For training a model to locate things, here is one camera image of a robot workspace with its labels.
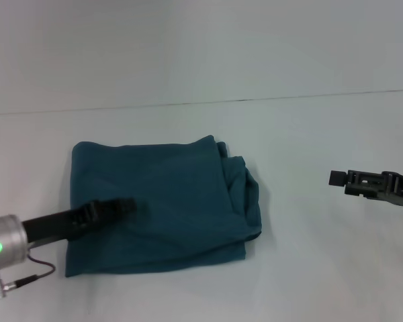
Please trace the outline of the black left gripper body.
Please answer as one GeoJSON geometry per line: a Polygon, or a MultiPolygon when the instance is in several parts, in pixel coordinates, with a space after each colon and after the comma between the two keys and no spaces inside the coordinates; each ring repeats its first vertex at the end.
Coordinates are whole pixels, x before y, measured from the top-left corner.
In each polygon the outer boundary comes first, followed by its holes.
{"type": "Polygon", "coordinates": [[[55,242],[75,239],[86,233],[87,206],[22,222],[28,242],[55,242]]]}

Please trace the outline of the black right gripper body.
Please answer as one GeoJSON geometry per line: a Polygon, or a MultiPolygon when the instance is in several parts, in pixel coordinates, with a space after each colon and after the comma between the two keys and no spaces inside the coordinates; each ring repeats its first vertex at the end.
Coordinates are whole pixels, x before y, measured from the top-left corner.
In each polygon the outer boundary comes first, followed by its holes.
{"type": "Polygon", "coordinates": [[[382,172],[384,188],[380,194],[383,201],[403,207],[403,175],[396,172],[382,172]]]}

